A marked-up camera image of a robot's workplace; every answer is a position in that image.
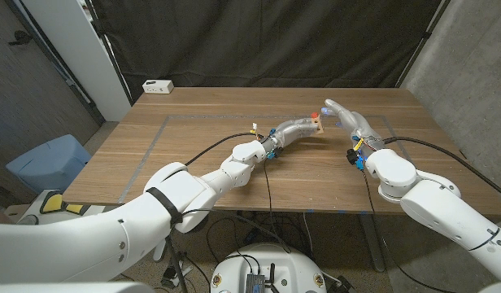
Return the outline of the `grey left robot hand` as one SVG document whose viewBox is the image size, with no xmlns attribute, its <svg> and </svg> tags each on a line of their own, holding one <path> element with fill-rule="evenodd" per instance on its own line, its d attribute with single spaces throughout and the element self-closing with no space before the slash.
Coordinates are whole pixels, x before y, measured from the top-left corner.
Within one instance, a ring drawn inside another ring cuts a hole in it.
<svg viewBox="0 0 501 293">
<path fill-rule="evenodd" d="M 271 129 L 269 135 L 260 142 L 264 147 L 267 158 L 272 159 L 278 157 L 283 149 L 295 140 L 309 137 L 320 131 L 321 126 L 312 119 L 288 120 L 275 129 Z"/>
</svg>

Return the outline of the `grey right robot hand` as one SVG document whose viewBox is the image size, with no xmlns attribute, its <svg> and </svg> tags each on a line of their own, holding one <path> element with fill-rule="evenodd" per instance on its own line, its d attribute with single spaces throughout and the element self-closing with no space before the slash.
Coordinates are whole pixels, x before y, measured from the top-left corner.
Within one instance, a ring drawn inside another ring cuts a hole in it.
<svg viewBox="0 0 501 293">
<path fill-rule="evenodd" d="M 325 100 L 325 108 L 321 112 L 325 115 L 337 116 L 342 128 L 349 134 L 352 148 L 368 158 L 374 151 L 386 147 L 382 137 L 370 126 L 367 120 L 358 112 L 351 112 L 332 99 Z"/>
</svg>

